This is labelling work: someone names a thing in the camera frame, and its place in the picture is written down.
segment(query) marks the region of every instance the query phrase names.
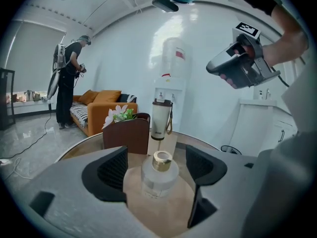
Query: white cabinet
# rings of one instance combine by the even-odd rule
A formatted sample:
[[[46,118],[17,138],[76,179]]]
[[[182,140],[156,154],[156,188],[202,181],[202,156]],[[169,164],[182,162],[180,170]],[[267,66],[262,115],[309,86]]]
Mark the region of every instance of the white cabinet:
[[[240,100],[240,112],[230,146],[243,155],[258,156],[295,135],[296,125],[277,101]]]

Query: round table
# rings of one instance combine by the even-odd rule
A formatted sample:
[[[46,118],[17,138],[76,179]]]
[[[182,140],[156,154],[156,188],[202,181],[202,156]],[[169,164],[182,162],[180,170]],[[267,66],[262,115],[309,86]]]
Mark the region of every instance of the round table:
[[[148,155],[128,153],[128,170],[123,181],[127,206],[139,221],[160,237],[177,236],[187,230],[195,195],[195,183],[186,167],[187,144],[217,150],[205,142],[177,132],[165,135],[160,143],[151,139],[151,133],[149,135],[148,154],[152,155],[157,150],[168,151],[179,166],[177,182],[171,194],[162,200],[147,198],[141,193],[141,166]],[[103,149],[103,134],[99,133],[80,141],[56,161]]]

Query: transparent bottle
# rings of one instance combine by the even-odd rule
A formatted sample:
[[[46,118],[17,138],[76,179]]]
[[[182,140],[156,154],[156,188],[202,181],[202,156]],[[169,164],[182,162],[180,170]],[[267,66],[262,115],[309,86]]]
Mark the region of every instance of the transparent bottle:
[[[168,196],[176,183],[178,174],[179,167],[169,152],[155,152],[142,164],[142,194],[155,199]]]

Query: striped blanket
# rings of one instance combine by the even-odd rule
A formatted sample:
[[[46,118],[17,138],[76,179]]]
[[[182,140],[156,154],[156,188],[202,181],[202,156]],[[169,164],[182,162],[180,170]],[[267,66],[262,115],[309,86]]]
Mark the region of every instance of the striped blanket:
[[[87,126],[88,112],[85,104],[73,102],[73,105],[70,108],[70,113],[78,119],[83,128]]]

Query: cabinet handle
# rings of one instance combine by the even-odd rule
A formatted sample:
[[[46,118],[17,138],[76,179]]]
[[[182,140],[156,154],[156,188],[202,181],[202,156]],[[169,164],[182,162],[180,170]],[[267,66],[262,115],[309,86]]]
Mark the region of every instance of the cabinet handle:
[[[282,132],[282,135],[281,135],[281,138],[279,139],[278,143],[283,140],[284,130],[282,130],[281,132]]]
[[[283,141],[283,139],[284,139],[285,130],[282,130],[282,132],[283,132],[283,135],[282,135],[282,140],[281,141]]]

